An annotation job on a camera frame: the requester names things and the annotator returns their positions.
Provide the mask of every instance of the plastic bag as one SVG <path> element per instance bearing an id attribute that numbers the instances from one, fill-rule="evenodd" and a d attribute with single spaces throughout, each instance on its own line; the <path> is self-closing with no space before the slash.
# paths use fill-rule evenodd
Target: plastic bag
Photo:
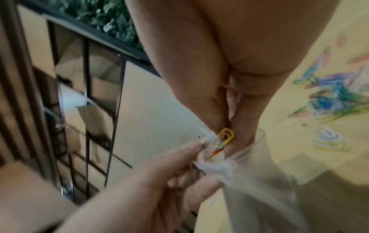
<path id="1" fill-rule="evenodd" d="M 225 184 L 224 197 L 233 233 L 308 233 L 307 221 L 287 176 L 271 158 L 265 133 L 253 145 L 225 160 L 205 161 L 210 145 L 195 165 Z"/>

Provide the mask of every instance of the hand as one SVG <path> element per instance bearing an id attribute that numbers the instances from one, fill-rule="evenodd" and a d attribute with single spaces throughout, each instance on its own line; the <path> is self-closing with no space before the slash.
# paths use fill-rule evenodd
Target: hand
<path id="1" fill-rule="evenodd" d="M 186 173 L 202 149 L 200 141 L 190 142 L 138 165 L 71 216 L 58 233 L 174 232 L 221 187 L 208 176 Z"/>
<path id="2" fill-rule="evenodd" d="M 226 155 L 253 142 L 265 107 L 299 65 L 338 0 L 126 0 L 150 60 Z"/>

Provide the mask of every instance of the clear plastic bag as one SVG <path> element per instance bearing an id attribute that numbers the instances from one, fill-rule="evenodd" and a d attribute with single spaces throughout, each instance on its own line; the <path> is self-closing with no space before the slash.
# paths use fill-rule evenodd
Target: clear plastic bag
<path id="1" fill-rule="evenodd" d="M 224 197 L 233 233 L 308 233 L 307 221 L 287 176 L 275 164 L 263 130 L 256 141 L 225 160 L 205 161 L 204 149 L 195 165 L 225 184 Z"/>

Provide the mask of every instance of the yellow paper clip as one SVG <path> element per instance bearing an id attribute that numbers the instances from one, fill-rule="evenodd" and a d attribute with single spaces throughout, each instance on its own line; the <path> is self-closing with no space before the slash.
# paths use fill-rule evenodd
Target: yellow paper clip
<path id="1" fill-rule="evenodd" d="M 232 139 L 234 138 L 234 133 L 232 130 L 225 128 L 223 129 L 216 139 L 213 142 L 213 145 L 216 148 L 223 148 L 225 145 L 227 145 Z"/>

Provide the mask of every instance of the green plant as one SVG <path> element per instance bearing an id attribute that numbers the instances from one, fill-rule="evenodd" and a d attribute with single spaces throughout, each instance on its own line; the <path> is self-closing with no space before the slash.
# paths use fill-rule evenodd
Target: green plant
<path id="1" fill-rule="evenodd" d="M 60 12 L 143 51 L 123 0 L 41 0 Z"/>

